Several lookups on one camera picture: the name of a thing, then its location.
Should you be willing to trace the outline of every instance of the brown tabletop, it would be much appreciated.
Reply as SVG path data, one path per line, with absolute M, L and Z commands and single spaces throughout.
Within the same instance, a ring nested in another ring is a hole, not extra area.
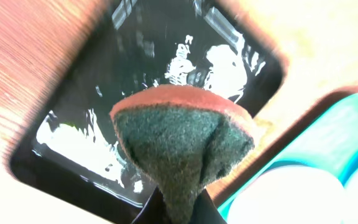
M 264 133 L 258 148 L 208 186 L 218 203 L 223 190 L 233 191 L 233 183 L 252 174 L 262 153 L 282 148 L 324 108 L 316 105 L 358 91 L 358 1 L 221 1 L 281 60 L 285 78 L 255 117 Z M 18 182 L 7 166 L 104 2 L 0 0 L 0 223 L 106 222 Z

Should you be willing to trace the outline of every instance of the table surface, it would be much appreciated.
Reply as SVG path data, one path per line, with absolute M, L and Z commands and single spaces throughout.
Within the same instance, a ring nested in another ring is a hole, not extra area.
M 257 149 L 229 176 L 208 186 L 216 203 L 327 105 L 358 92 L 358 1 L 221 1 L 279 58 L 285 78 L 255 117 L 263 134 Z M 7 165 L 105 3 L 0 0 L 0 223 L 107 223 L 18 182 Z

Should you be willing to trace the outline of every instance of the black plastic container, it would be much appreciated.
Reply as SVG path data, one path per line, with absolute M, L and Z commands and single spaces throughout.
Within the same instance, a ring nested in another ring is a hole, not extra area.
M 156 186 L 117 143 L 109 117 L 115 103 L 165 83 L 194 85 L 255 116 L 281 80 L 277 60 L 213 1 L 113 1 L 11 169 L 37 189 L 130 223 Z

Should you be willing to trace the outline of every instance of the turquoise container edge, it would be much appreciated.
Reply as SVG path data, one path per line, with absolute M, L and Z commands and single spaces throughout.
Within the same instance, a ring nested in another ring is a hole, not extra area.
M 258 176 L 273 167 L 303 164 L 326 170 L 345 186 L 358 161 L 358 93 L 332 105 L 310 127 L 231 195 L 218 212 L 227 221 L 233 200 Z

